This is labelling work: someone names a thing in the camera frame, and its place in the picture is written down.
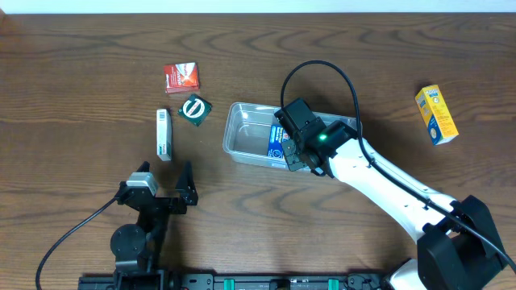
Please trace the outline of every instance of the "plastic bin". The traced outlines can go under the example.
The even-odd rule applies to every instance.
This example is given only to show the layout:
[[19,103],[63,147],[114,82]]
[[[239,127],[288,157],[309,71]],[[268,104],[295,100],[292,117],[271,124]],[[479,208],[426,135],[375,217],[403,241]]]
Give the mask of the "plastic bin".
[[[224,131],[224,151],[229,153],[236,162],[288,170],[284,159],[267,156],[271,125],[279,125],[274,117],[274,113],[279,109],[279,107],[242,102],[231,105]],[[327,125],[335,120],[342,120],[356,128],[354,118],[316,112],[314,114]],[[303,168],[300,171],[309,172],[310,169]]]

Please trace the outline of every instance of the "yellow and blue box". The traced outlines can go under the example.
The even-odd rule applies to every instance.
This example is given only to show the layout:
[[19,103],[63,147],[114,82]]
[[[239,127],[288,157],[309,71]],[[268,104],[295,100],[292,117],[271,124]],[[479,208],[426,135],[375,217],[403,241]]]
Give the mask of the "yellow and blue box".
[[437,85],[422,88],[415,99],[434,145],[450,142],[459,135]]

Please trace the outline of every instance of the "wood grain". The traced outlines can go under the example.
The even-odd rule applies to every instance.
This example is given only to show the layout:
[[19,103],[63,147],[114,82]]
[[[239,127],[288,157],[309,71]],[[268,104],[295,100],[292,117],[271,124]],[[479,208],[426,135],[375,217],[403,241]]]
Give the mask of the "wood grain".
[[[0,28],[0,288],[32,289],[38,263],[110,199],[142,161],[167,194],[186,160],[199,206],[171,222],[162,263],[217,272],[389,270],[415,246],[361,193],[336,180],[236,164],[223,152],[233,102],[278,106],[304,60],[343,68],[364,133],[423,183],[485,202],[516,257],[516,19],[511,14],[12,15]],[[163,65],[197,61],[214,109],[199,127],[173,116],[174,162],[155,153]],[[438,84],[460,136],[433,147],[414,104]],[[331,70],[293,77],[288,99],[353,115]],[[110,273],[113,231],[136,212],[113,205],[48,260],[46,289]],[[488,289],[516,289],[502,272]]]

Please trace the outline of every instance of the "cable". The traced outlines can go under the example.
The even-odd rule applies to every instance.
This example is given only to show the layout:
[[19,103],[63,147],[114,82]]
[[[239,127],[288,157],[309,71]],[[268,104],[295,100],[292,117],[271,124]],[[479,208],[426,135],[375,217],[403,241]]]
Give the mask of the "cable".
[[40,265],[38,266],[38,271],[35,273],[35,288],[37,290],[41,290],[40,285],[40,277],[41,277],[41,271],[43,270],[43,266],[45,262],[47,262],[48,257],[50,257],[50,254],[59,246],[69,235],[73,234],[76,230],[79,230],[83,225],[97,217],[104,209],[107,209],[116,199],[111,199],[108,201],[102,208],[98,209],[94,214],[90,215],[88,218],[86,218],[84,221],[79,223],[78,225],[74,226],[71,230],[68,231],[68,233],[64,234],[57,242],[48,250],[47,254],[43,257],[41,260]]
[[476,230],[474,230],[472,227],[468,226],[466,223],[462,222],[459,218],[455,217],[453,214],[449,213],[442,207],[436,205],[430,198],[425,198],[419,193],[415,192],[413,189],[407,187],[402,182],[397,180],[396,178],[392,177],[390,174],[388,174],[386,171],[383,170],[376,162],[375,159],[371,158],[367,151],[365,150],[364,146],[364,140],[362,137],[362,123],[360,122],[360,108],[358,106],[358,97],[356,96],[355,87],[353,87],[352,81],[347,77],[347,75],[343,72],[342,69],[337,67],[336,65],[324,61],[324,60],[309,60],[307,62],[304,62],[300,65],[298,65],[292,72],[289,73],[289,75],[285,78],[285,81],[283,82],[283,86],[281,87],[281,95],[280,95],[280,103],[281,108],[283,109],[283,95],[285,94],[285,87],[287,86],[287,83],[289,82],[289,79],[292,77],[292,75],[299,70],[300,68],[309,65],[309,64],[322,64],[326,65],[330,68],[333,68],[336,72],[339,73],[341,77],[344,78],[344,80],[347,82],[347,85],[349,86],[349,89],[352,92],[353,96],[353,105],[355,107],[355,115],[356,115],[356,134],[358,138],[358,143],[360,145],[360,150],[362,151],[362,154],[364,155],[365,159],[369,162],[369,164],[375,168],[383,177],[385,177],[390,182],[394,183],[397,187],[400,189],[403,189],[407,193],[409,193],[412,197],[416,198],[418,201],[421,201],[424,203],[427,207],[437,211],[438,213],[441,213],[444,217],[449,218],[452,220],[455,224],[461,226],[464,230],[468,231],[475,237],[481,239],[486,244],[488,244],[490,247],[492,247],[499,255],[500,257],[505,260],[509,266],[514,271],[514,274],[516,274],[516,263],[504,252],[502,251],[497,245],[495,245],[493,242],[489,241],[484,235],[478,233]]

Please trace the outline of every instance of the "red packet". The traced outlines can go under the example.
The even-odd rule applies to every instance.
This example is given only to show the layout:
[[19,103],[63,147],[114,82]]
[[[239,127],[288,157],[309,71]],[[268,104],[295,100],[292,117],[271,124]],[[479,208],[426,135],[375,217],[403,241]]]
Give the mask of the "red packet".
[[196,63],[165,65],[166,93],[179,93],[199,90]]

